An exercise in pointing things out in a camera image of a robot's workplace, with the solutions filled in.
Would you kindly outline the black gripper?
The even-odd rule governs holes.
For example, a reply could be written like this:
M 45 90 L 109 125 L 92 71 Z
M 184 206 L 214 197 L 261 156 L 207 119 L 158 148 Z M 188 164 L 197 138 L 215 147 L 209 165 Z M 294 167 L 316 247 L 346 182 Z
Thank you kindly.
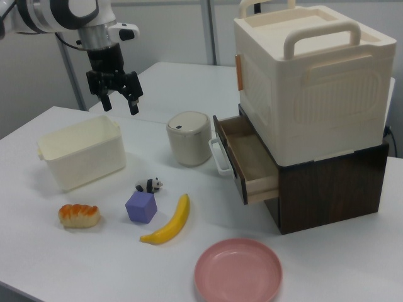
M 91 94 L 97 95 L 104 111 L 112 109 L 108 91 L 125 96 L 132 116 L 139 112 L 139 98 L 144 94 L 136 72 L 124 71 L 120 44 L 101 50 L 88 51 L 92 69 L 86 73 Z

